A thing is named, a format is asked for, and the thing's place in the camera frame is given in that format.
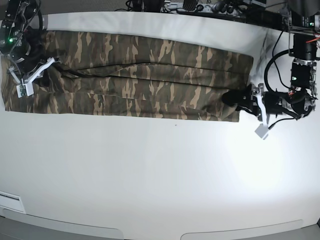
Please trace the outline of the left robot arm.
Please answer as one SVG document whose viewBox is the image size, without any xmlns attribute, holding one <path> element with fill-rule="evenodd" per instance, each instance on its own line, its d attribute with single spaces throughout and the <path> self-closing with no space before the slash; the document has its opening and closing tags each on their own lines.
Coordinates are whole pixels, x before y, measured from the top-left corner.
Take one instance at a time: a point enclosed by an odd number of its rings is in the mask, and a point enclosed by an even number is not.
<svg viewBox="0 0 320 240">
<path fill-rule="evenodd" d="M 293 119 L 306 117 L 315 108 L 317 99 L 316 69 L 318 40 L 320 39 L 320 2 L 318 0 L 288 0 L 286 13 L 267 20 L 267 12 L 260 13 L 263 23 L 271 29 L 287 32 L 293 47 L 273 53 L 264 70 L 264 83 L 252 89 L 249 112 L 263 120 L 263 114 L 286 114 Z M 271 65 L 284 55 L 293 57 L 290 85 L 287 92 L 272 90 L 268 82 Z"/>
</svg>

